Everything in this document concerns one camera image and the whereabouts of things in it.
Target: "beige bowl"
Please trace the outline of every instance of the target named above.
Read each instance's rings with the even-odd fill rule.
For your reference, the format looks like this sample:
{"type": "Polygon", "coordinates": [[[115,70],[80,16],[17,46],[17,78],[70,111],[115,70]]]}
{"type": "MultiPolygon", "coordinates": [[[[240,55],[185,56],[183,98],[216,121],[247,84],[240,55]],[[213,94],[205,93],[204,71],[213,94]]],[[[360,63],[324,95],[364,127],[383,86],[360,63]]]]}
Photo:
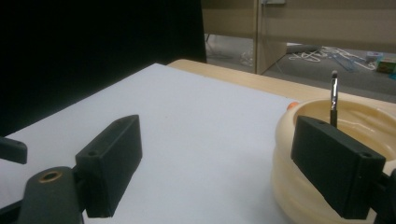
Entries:
{"type": "MultiPolygon", "coordinates": [[[[329,100],[303,102],[289,109],[277,124],[272,170],[276,201],[296,223],[373,223],[374,211],[370,211],[366,220],[339,217],[290,158],[297,116],[329,122],[330,107],[329,100]]],[[[387,162],[384,173],[390,175],[396,168],[396,118],[391,114],[367,105],[340,100],[337,127],[385,156],[387,162]]]]}

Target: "wooden table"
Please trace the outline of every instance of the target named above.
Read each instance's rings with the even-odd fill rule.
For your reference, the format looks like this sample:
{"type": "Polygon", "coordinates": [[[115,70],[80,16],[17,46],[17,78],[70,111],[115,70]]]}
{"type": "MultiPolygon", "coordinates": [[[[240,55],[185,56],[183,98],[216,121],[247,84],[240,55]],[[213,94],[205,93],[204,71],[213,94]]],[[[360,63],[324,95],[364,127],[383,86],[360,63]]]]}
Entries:
{"type": "MultiPolygon", "coordinates": [[[[223,68],[211,64],[197,63],[188,60],[178,60],[168,64],[168,66],[192,72],[205,77],[232,82],[241,86],[246,86],[259,91],[266,91],[276,95],[296,99],[298,101],[314,100],[318,98],[330,97],[330,90],[316,88],[272,77],[264,77],[246,72],[240,72],[229,68],[223,68]]],[[[396,104],[351,95],[340,92],[339,98],[354,102],[371,105],[378,109],[389,112],[396,116],[396,104]]]]}

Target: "black curtain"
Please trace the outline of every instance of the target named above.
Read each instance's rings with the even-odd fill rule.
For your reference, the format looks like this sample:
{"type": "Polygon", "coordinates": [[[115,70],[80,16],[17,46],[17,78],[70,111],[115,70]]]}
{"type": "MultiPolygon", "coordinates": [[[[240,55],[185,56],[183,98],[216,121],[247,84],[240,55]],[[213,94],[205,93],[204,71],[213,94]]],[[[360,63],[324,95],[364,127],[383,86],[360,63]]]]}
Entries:
{"type": "Polygon", "coordinates": [[[199,0],[0,3],[0,135],[153,63],[205,62],[199,0]]]}

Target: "black plastic block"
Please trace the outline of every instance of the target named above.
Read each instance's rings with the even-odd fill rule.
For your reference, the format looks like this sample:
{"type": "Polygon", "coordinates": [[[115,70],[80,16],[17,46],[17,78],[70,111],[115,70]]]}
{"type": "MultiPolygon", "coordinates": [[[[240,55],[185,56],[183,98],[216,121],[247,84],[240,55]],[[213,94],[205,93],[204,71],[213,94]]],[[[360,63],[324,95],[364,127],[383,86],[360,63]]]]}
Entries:
{"type": "Polygon", "coordinates": [[[0,137],[0,159],[26,164],[27,146],[19,141],[0,137]]]}
{"type": "Polygon", "coordinates": [[[385,157],[322,120],[300,116],[291,158],[341,217],[367,217],[385,157]]]}
{"type": "Polygon", "coordinates": [[[54,167],[28,180],[19,224],[76,224],[82,221],[72,169],[54,167]]]}
{"type": "Polygon", "coordinates": [[[142,158],[139,117],[112,122],[77,155],[88,217],[112,217],[142,158]]]}

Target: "white table surface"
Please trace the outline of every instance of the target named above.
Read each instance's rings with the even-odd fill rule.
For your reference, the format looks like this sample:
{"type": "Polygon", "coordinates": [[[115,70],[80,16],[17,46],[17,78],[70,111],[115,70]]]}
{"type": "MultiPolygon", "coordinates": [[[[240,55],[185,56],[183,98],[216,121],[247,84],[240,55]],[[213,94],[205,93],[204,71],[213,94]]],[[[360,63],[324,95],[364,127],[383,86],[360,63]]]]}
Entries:
{"type": "Polygon", "coordinates": [[[113,120],[138,114],[143,159],[113,218],[85,223],[289,223],[271,189],[282,96],[154,64],[9,135],[28,163],[0,161],[0,207],[75,155],[113,120]]]}

